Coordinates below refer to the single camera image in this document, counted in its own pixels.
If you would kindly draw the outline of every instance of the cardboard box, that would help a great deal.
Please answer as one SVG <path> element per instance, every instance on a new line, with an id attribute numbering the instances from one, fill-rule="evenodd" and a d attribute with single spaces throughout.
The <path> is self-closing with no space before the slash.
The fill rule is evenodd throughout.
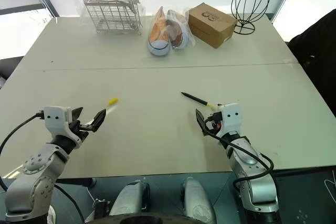
<path id="1" fill-rule="evenodd" d="M 237 20 L 219 10 L 201 3 L 189 10 L 189 27 L 193 35 L 214 48 L 231 38 Z"/>

